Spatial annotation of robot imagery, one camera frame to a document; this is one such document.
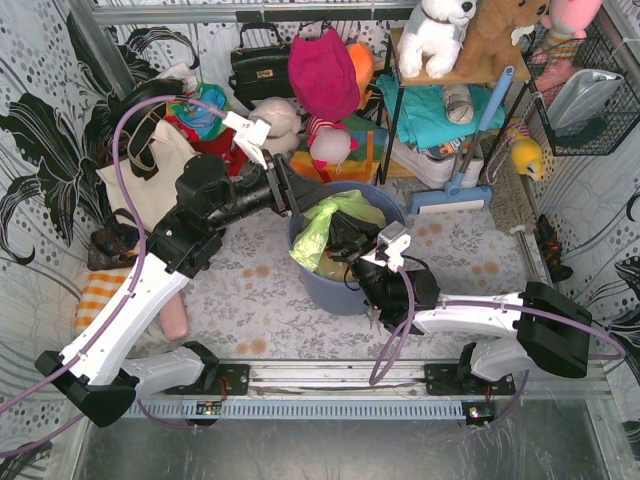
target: green plastic bag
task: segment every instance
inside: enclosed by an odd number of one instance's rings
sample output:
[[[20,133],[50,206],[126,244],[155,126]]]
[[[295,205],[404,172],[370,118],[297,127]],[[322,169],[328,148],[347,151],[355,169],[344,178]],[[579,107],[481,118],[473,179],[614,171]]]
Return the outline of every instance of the green plastic bag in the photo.
[[[380,228],[386,226],[382,211],[371,205],[360,190],[349,190],[336,193],[320,201],[315,207],[307,210],[304,216],[311,223],[303,233],[298,235],[289,254],[296,262],[310,271],[315,271],[320,258],[329,241],[329,226],[335,212],[351,215],[358,220],[375,223]]]

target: pink hat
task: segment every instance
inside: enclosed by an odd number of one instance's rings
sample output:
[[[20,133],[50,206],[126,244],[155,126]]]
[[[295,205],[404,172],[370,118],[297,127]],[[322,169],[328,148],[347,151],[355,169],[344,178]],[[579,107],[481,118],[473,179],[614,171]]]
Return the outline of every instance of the pink hat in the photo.
[[[360,103],[356,71],[335,28],[317,40],[294,38],[289,81],[300,105],[323,120],[342,120]]]

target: blue bucket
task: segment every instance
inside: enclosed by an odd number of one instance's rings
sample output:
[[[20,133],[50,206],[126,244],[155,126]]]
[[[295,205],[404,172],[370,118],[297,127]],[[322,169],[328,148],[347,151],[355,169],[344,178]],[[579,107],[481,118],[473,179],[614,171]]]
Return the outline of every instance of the blue bucket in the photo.
[[[400,205],[389,195],[379,190],[377,187],[368,183],[341,181],[327,184],[333,193],[346,192],[348,190],[360,190],[362,196],[374,207],[378,207],[387,221],[387,225],[398,221],[403,225],[407,224],[407,218],[400,208]],[[287,239],[289,241],[289,250],[293,248],[293,242],[300,233],[304,217],[291,217],[289,219],[289,227]],[[349,290],[344,282],[336,282],[321,277],[310,272],[301,265],[300,280],[304,288],[307,290],[309,297],[317,306],[334,315],[364,315],[369,308],[365,304],[366,297],[362,290],[355,292]],[[358,289],[357,282],[349,282],[348,285],[352,289]]]

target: brown teddy bear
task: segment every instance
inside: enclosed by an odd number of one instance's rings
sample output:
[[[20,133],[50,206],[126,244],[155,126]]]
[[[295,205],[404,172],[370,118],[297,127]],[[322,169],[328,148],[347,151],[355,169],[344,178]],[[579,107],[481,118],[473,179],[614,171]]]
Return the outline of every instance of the brown teddy bear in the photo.
[[[494,72],[520,60],[520,39],[548,10],[549,0],[484,0],[471,20],[455,71],[471,75],[483,54],[495,55]]]

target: pink bottle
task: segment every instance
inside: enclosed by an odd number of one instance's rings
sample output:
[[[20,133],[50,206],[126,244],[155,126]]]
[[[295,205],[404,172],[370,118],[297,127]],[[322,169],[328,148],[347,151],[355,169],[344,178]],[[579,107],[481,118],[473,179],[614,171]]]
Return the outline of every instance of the pink bottle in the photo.
[[[571,60],[581,42],[565,42],[587,37],[585,28],[593,21],[602,0],[552,0],[549,15],[542,18],[542,25],[549,29],[542,51],[536,52],[536,63],[545,63],[548,56],[556,60]]]
[[[164,304],[160,309],[159,315],[158,323],[167,340],[178,340],[189,334],[187,310],[184,308],[180,292],[176,293]]]

